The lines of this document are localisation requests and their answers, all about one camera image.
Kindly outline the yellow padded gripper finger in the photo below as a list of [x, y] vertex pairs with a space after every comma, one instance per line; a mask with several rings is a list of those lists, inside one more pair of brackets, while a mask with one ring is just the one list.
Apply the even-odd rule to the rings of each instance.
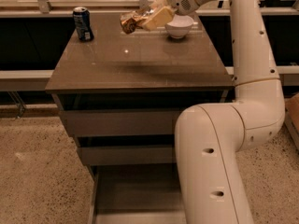
[[155, 0], [151, 5], [150, 7], [152, 9], [155, 9], [157, 7], [164, 7], [167, 5], [167, 0]]
[[158, 27], [163, 27], [173, 20], [175, 11], [171, 7], [161, 7], [156, 9], [147, 19], [145, 19], [141, 27], [144, 30], [152, 31]]

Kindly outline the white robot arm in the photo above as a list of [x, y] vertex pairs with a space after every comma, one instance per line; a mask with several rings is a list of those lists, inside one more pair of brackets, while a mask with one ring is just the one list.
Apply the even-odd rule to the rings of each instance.
[[[167, 0], [179, 14], [212, 0]], [[178, 117], [175, 152], [187, 224], [254, 224], [235, 154], [273, 138], [284, 122], [278, 70], [258, 0], [229, 0], [235, 100]]]

